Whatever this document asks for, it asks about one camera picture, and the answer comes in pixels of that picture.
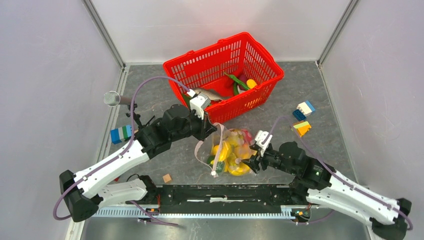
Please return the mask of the yellow toy banana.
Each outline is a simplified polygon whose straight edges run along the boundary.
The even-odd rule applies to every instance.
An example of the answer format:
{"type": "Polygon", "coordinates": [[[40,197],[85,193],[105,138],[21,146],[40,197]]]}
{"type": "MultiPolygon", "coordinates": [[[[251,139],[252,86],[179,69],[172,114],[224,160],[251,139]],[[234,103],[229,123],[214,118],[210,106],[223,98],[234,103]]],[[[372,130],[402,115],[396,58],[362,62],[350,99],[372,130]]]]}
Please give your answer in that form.
{"type": "Polygon", "coordinates": [[[244,163],[231,162],[227,165],[226,170],[233,176],[242,176],[251,172],[251,169],[244,163]]]}

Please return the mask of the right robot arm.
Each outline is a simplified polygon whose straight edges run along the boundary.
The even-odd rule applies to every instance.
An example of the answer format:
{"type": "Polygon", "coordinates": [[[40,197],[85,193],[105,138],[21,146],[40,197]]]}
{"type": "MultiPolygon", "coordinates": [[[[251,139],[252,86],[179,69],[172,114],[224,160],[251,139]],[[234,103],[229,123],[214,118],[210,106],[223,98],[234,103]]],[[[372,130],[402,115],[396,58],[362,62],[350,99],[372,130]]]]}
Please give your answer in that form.
{"type": "Polygon", "coordinates": [[[294,176],[289,185],[289,199],[298,205],[320,205],[350,216],[385,240],[405,238],[407,216],[412,203],[405,198],[393,199],[377,194],[348,179],[332,166],[308,156],[297,143],[285,142],[278,150],[271,145],[243,159],[254,173],[273,168],[294,176]]]}

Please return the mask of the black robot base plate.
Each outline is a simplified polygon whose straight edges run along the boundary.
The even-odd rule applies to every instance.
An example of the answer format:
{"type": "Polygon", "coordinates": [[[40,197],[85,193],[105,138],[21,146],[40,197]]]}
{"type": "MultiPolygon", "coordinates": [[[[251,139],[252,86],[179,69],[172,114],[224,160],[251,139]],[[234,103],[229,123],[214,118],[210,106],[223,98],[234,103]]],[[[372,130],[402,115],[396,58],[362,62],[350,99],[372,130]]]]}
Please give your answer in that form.
{"type": "Polygon", "coordinates": [[[281,206],[308,206],[284,184],[162,185],[137,204],[157,205],[161,214],[276,214],[281,206]]]}

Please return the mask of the red toy apple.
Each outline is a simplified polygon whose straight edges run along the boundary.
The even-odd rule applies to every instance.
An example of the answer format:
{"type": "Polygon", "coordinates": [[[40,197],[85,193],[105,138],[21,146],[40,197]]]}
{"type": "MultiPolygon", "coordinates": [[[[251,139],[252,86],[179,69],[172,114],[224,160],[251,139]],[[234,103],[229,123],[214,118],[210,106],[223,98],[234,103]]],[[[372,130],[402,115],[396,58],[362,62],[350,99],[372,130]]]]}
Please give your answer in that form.
{"type": "Polygon", "coordinates": [[[252,134],[247,129],[242,128],[241,132],[246,141],[251,141],[253,139],[252,134]]]}

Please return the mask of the yellow toy starfruit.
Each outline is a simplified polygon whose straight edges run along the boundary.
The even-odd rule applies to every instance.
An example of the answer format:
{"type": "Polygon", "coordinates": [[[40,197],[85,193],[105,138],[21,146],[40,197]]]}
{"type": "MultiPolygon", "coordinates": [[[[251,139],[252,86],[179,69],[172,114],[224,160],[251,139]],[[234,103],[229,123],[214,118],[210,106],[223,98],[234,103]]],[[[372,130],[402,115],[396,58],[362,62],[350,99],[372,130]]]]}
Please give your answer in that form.
{"type": "MultiPolygon", "coordinates": [[[[220,145],[215,145],[212,148],[212,155],[215,156],[218,153],[218,150],[220,149],[220,145]]],[[[218,161],[219,162],[224,162],[229,155],[232,153],[232,146],[228,143],[228,141],[224,140],[222,142],[222,147],[220,150],[220,154],[219,154],[219,158],[218,161]]]]}

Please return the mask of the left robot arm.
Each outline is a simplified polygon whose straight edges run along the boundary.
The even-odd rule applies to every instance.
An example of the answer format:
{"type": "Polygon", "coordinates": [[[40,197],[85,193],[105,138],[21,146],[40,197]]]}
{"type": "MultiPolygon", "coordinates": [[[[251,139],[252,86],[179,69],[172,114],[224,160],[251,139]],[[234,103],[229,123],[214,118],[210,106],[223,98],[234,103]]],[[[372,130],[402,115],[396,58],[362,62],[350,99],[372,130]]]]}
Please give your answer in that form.
{"type": "Polygon", "coordinates": [[[168,151],[173,142],[189,137],[204,141],[216,131],[217,127],[206,114],[198,117],[195,110],[181,104],[172,105],[162,117],[139,129],[120,150],[84,170],[76,173],[66,170],[59,175],[60,191],[70,217],[78,223],[115,203],[138,200],[153,203],[157,190],[141,179],[116,186],[110,182],[168,151]]]}

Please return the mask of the clear zip top bag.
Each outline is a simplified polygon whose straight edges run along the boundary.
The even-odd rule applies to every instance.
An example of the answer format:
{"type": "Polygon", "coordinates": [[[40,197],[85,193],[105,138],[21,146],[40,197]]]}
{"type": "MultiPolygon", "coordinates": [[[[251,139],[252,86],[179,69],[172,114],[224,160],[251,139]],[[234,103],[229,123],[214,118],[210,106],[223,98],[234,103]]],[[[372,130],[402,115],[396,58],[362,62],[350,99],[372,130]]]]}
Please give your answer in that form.
{"type": "Polygon", "coordinates": [[[254,143],[251,133],[245,128],[228,129],[221,123],[214,126],[217,131],[195,146],[196,160],[206,165],[214,178],[225,173],[232,176],[252,174],[253,170],[242,162],[256,153],[250,149],[254,143]]]}

